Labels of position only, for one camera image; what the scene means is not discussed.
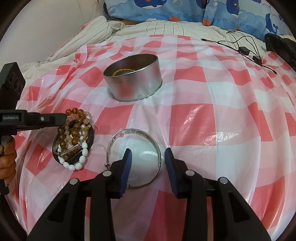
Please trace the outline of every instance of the human hand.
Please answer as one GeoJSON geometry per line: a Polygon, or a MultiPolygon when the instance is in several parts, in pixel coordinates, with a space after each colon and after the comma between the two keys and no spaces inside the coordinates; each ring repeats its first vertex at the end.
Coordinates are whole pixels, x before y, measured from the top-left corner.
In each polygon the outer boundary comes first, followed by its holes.
{"type": "Polygon", "coordinates": [[[16,174],[15,159],[17,157],[17,152],[15,150],[15,140],[13,137],[4,148],[0,145],[0,154],[3,151],[5,155],[0,157],[0,179],[4,179],[5,183],[9,184],[16,174]]]}

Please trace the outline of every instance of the red and white checkered tablecloth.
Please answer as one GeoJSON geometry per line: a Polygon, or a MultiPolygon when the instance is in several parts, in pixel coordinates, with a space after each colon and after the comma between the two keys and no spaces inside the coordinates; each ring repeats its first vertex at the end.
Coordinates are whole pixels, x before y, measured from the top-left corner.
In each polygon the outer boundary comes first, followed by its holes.
{"type": "MultiPolygon", "coordinates": [[[[75,57],[24,89],[18,104],[18,109],[42,113],[82,108],[93,115],[95,130],[88,161],[75,172],[52,157],[56,128],[15,137],[17,178],[8,199],[27,232],[69,179],[86,180],[105,170],[106,148],[114,133],[137,128],[156,140],[163,155],[171,147],[176,158],[203,177],[227,177],[272,240],[282,233],[296,210],[296,73],[279,56],[269,52],[263,57],[275,75],[215,43],[153,35],[85,45],[75,57]],[[103,71],[138,53],[159,57],[163,85],[144,100],[117,102],[103,71]]],[[[124,198],[112,201],[117,239],[180,241],[185,208],[186,200],[172,194],[162,165],[150,185],[129,189],[124,198]]]]}

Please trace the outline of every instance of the silver bangle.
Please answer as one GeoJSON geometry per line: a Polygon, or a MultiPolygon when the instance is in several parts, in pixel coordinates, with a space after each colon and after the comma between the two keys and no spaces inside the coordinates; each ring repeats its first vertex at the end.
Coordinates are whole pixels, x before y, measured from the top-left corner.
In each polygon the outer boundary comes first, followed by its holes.
{"type": "Polygon", "coordinates": [[[129,184],[127,184],[127,187],[128,188],[140,188],[140,187],[143,187],[143,186],[151,183],[156,178],[157,174],[159,173],[160,166],[161,166],[161,153],[160,153],[160,149],[159,149],[159,146],[157,145],[156,141],[148,133],[146,133],[144,131],[141,131],[141,130],[138,130],[138,129],[132,129],[132,128],[121,130],[121,131],[117,132],[112,137],[112,139],[110,140],[110,142],[108,144],[108,147],[107,147],[107,155],[106,155],[105,167],[108,170],[110,169],[110,161],[109,161],[109,158],[110,158],[111,147],[112,147],[112,145],[114,144],[115,140],[118,137],[122,137],[125,134],[137,134],[139,136],[142,136],[142,137],[146,138],[148,141],[150,141],[152,143],[152,145],[155,147],[155,149],[157,150],[157,154],[158,154],[158,169],[157,169],[157,172],[154,175],[154,177],[150,181],[148,181],[147,183],[142,184],[142,185],[139,185],[139,186],[130,186],[129,184]]]}

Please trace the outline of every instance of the metal tin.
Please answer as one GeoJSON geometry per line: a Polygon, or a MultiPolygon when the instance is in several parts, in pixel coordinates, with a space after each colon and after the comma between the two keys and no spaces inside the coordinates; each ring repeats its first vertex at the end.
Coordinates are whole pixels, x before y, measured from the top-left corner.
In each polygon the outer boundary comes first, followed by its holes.
{"type": "Polygon", "coordinates": [[[121,102],[137,101],[153,95],[162,85],[158,57],[154,54],[128,56],[108,66],[104,78],[121,102]]]}

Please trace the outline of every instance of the blue pillow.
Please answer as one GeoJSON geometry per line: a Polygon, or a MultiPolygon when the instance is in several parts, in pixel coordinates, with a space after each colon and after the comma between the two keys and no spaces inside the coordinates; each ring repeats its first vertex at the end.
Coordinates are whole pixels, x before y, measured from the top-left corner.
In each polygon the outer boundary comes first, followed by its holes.
{"type": "Polygon", "coordinates": [[[281,16],[266,0],[210,0],[203,25],[241,30],[264,41],[267,33],[292,35],[281,16]]]}
{"type": "Polygon", "coordinates": [[[202,22],[207,0],[105,0],[106,17],[136,22],[202,22]]]}

